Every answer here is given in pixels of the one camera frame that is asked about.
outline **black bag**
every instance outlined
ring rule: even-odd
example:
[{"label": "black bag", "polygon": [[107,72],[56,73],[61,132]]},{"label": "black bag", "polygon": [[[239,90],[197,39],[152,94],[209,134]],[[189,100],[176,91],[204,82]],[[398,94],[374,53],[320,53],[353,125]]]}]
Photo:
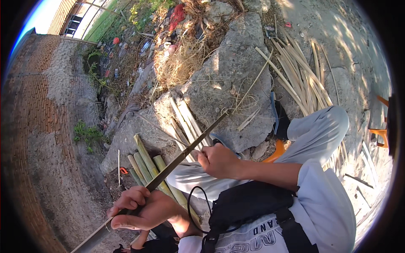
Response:
[{"label": "black bag", "polygon": [[289,253],[318,253],[316,244],[310,243],[301,225],[295,222],[288,210],[293,204],[293,195],[292,191],[259,181],[250,181],[221,192],[213,202],[209,219],[211,230],[203,238],[201,253],[214,253],[220,234],[235,231],[243,224],[271,213],[276,214],[277,222],[283,229],[281,234]]}]

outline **red cloth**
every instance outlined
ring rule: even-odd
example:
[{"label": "red cloth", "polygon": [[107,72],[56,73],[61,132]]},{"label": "red cloth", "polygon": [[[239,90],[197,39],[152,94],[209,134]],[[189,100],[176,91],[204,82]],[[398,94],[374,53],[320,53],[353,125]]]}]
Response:
[{"label": "red cloth", "polygon": [[184,4],[176,5],[173,14],[170,17],[170,26],[169,31],[173,31],[179,22],[182,22],[185,19],[184,14]]}]

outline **white t-shirt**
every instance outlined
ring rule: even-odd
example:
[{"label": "white t-shirt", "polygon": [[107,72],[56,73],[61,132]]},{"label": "white t-shirt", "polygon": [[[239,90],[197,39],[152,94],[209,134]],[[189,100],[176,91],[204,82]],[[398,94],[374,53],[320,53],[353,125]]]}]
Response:
[{"label": "white t-shirt", "polygon": [[[311,244],[320,253],[352,252],[356,236],[353,206],[331,169],[322,170],[314,159],[306,161],[298,175],[297,198],[289,210]],[[288,253],[275,214],[265,215],[234,232],[221,234],[215,253]],[[179,253],[200,253],[201,236],[180,240]]]}]

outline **knife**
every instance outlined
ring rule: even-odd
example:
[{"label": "knife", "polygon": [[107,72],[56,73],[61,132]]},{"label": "knife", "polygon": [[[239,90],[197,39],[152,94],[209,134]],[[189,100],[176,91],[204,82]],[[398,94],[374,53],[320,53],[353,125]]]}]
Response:
[{"label": "knife", "polygon": [[[183,150],[164,170],[162,170],[152,181],[150,181],[146,188],[152,192],[163,182],[163,180],[179,165],[188,154],[223,120],[227,115],[225,111],[221,117],[219,117],[211,126],[209,126],[193,143],[190,144],[185,150]],[[122,209],[117,215],[138,215],[142,206],[139,206],[135,210]],[[112,231],[111,220],[114,217],[109,218],[104,224],[102,224],[96,231],[94,231],[86,240],[84,240],[79,246],[77,246],[71,253],[88,253],[96,245],[102,242]]]}]

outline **sky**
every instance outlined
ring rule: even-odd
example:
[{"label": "sky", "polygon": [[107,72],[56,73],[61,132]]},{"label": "sky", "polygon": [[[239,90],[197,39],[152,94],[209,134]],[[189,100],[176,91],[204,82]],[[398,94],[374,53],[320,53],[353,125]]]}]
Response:
[{"label": "sky", "polygon": [[37,4],[27,17],[25,26],[22,28],[21,33],[14,44],[14,48],[24,34],[34,27],[36,33],[46,34],[61,1],[62,0],[42,0]]}]

